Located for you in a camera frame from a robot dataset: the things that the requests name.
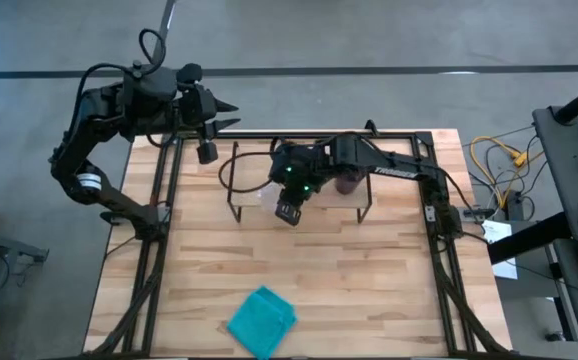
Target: blue towel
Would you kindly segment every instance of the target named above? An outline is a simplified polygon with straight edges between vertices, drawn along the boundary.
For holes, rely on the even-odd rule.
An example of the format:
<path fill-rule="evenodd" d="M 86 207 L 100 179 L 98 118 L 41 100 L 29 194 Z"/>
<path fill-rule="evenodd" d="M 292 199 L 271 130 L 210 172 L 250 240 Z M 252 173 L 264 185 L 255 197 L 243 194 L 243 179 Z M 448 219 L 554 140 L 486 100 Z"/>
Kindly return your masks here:
<path fill-rule="evenodd" d="M 262 286 L 245 300 L 227 330 L 258 360 L 267 360 L 296 320 L 293 306 Z"/>

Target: black stripe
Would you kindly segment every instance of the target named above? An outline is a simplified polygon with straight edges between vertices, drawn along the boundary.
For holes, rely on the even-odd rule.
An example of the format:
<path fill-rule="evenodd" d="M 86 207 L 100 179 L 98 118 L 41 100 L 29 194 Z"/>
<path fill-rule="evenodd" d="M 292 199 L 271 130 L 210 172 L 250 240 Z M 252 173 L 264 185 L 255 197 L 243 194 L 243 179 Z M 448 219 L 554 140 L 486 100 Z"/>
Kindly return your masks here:
<path fill-rule="evenodd" d="M 337 75 L 423 75 L 473 72 L 477 74 L 575 73 L 578 65 L 494 66 L 391 66 L 391 67 L 302 67 L 204 69 L 204 77 L 337 76 Z M 77 79 L 82 70 L 0 71 L 0 79 Z M 119 78 L 120 71 L 101 70 L 94 78 Z"/>

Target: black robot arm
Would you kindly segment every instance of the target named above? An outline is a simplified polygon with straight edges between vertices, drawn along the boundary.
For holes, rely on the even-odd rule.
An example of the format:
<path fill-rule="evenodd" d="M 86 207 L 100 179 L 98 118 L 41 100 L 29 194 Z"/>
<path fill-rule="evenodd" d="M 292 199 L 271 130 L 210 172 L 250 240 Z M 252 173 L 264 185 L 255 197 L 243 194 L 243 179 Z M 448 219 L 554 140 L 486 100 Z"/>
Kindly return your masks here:
<path fill-rule="evenodd" d="M 358 133 L 341 133 L 313 146 L 283 142 L 272 154 L 269 178 L 281 185 L 276 216 L 291 225 L 300 221 L 300 206 L 333 178 L 373 173 L 418 181 L 433 212 L 438 234 L 458 237 L 460 214 L 449 204 L 445 173 L 428 159 L 386 152 Z"/>
<path fill-rule="evenodd" d="M 177 74 L 162 66 L 150 71 L 151 66 L 134 62 L 122 82 L 83 92 L 74 121 L 49 159 L 52 176 L 71 199 L 105 206 L 114 217 L 132 223 L 136 238 L 148 241 L 163 235 L 164 211 L 155 203 L 140 205 L 114 188 L 105 173 L 87 159 L 94 147 L 116 134 L 129 142 L 147 135 L 152 144 L 166 146 L 179 133 L 195 132 L 200 141 L 199 162 L 208 164 L 218 158 L 211 140 L 240 120 L 207 122 L 218 112 L 238 108 L 216 99 L 199 84 L 202 70 L 198 65 L 188 64 Z M 182 96 L 176 98 L 178 91 Z M 156 134 L 169 134 L 169 140 L 157 144 L 151 138 Z"/>

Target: wooden tabletop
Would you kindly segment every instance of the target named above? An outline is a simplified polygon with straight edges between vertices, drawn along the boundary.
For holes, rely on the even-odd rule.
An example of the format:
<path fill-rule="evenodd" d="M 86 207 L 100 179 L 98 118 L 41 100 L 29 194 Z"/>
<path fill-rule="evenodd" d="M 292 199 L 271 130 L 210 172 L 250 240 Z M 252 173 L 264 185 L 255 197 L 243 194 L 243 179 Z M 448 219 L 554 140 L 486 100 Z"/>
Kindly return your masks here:
<path fill-rule="evenodd" d="M 473 201 L 457 130 L 431 131 L 439 165 Z M 240 152 L 269 147 L 267 140 L 238 142 Z M 376 143 L 410 153 L 406 140 Z M 226 331 L 226 323 L 261 285 L 293 304 L 298 317 L 274 356 L 446 354 L 415 182 L 372 176 L 374 204 L 360 225 L 354 209 L 319 206 L 305 206 L 295 228 L 259 206 L 243 208 L 238 224 L 217 179 L 218 168 L 231 156 L 232 141 L 216 144 L 220 159 L 209 165 L 198 164 L 195 143 L 183 150 L 152 356 L 250 357 Z M 123 191 L 139 203 L 149 201 L 157 156 L 158 149 L 144 139 L 134 143 Z M 268 167 L 248 168 L 252 177 L 246 181 L 265 180 Z M 463 206 L 451 185 L 450 190 L 452 204 Z M 109 248 L 132 235 L 128 226 L 115 228 Z M 139 248 L 133 241 L 105 262 L 85 350 L 100 344 L 126 310 Z M 469 305 L 496 340 L 510 348 L 485 245 L 462 238 L 457 251 Z M 455 309 L 452 317 L 460 339 Z"/>

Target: concrete floor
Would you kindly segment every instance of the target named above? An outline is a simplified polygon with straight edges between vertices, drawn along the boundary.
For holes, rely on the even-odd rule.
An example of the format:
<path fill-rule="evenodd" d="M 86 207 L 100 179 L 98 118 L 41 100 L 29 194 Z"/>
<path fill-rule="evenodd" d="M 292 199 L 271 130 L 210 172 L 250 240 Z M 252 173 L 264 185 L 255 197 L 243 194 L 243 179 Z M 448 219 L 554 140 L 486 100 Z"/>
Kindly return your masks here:
<path fill-rule="evenodd" d="M 141 58 L 138 31 L 157 29 L 164 7 L 165 0 L 0 0 L 0 71 L 128 64 Z M 180 0 L 168 53 L 172 67 L 189 61 L 208 68 L 578 65 L 578 0 Z M 371 118 L 382 128 L 458 128 L 463 142 L 527 126 L 533 109 L 578 94 L 572 72 L 205 83 L 241 108 L 240 128 L 349 128 Z M 76 87 L 77 79 L 0 80 L 0 233 L 51 249 L 24 287 L 6 290 L 0 359 L 75 355 L 82 348 L 109 227 L 98 218 L 102 208 L 64 195 L 47 164 L 67 127 Z M 533 135 L 530 129 L 503 139 L 524 148 Z M 116 186 L 127 152 L 117 138 L 92 156 Z M 509 167 L 498 153 L 492 163 L 498 171 Z M 548 168 L 537 184 L 536 220 L 560 210 Z M 476 197 L 486 205 L 489 194 L 478 186 Z M 557 327 L 549 303 L 503 294 L 503 306 L 515 349 L 578 359 L 578 344 L 541 340 L 545 328 Z M 527 316 L 538 313 L 540 321 Z"/>

